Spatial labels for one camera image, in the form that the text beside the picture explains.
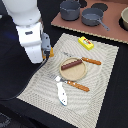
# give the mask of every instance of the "table surface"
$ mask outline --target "table surface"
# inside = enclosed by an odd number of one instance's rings
[[[96,40],[119,47],[96,128],[127,128],[128,44],[51,26],[51,21],[59,12],[61,2],[62,0],[38,0],[38,8],[44,22],[44,32],[49,34],[52,47],[61,37],[62,33],[78,37],[85,36],[90,40]],[[2,78],[0,87],[3,84],[5,86],[14,84],[17,88],[18,86],[24,86],[30,78],[31,73],[39,66],[39,64],[33,65],[29,62],[24,49],[19,44],[15,25],[8,16],[4,17],[2,21],[0,20],[0,62],[0,78]],[[16,113],[35,119],[50,128],[74,128],[71,124],[17,98],[9,101],[0,101],[0,104]]]

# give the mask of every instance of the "placemat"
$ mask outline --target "placemat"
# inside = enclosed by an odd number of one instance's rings
[[[54,57],[32,77],[18,98],[78,128],[95,128],[118,47],[90,40],[94,48],[88,51],[78,43],[78,38],[63,33],[53,48]],[[60,75],[59,65],[68,58],[61,52],[102,62],[101,65],[85,62],[88,72],[83,79],[76,81],[89,87],[89,92],[63,83],[68,98],[67,106],[63,106],[58,99],[57,82],[48,76],[49,73]]]

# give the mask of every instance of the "frying pan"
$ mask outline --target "frying pan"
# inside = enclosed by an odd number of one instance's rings
[[[103,11],[98,8],[87,8],[82,12],[82,22],[88,26],[96,26],[102,24],[102,26],[109,31],[110,29],[102,22]]]
[[[67,0],[60,4],[61,18],[67,21],[73,21],[79,18],[80,15],[79,0]]]

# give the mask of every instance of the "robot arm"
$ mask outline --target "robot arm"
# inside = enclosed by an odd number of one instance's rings
[[[43,33],[37,0],[2,0],[8,15],[16,24],[19,41],[32,63],[41,63],[42,50],[51,50],[50,39]]]

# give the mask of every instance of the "knife handle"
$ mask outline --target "knife handle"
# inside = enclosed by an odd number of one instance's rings
[[[77,84],[77,83],[72,82],[72,81],[67,81],[67,84],[69,84],[69,85],[71,85],[71,86],[73,86],[73,87],[76,87],[76,88],[78,88],[78,89],[81,89],[81,90],[83,90],[83,91],[86,91],[86,92],[89,91],[89,88],[88,88],[88,87],[85,87],[85,86],[83,86],[83,85]]]
[[[97,61],[97,60],[92,60],[92,59],[88,59],[88,58],[85,58],[85,57],[82,57],[82,60],[83,61],[86,61],[86,62],[89,62],[89,63],[101,65],[101,62],[100,61]]]

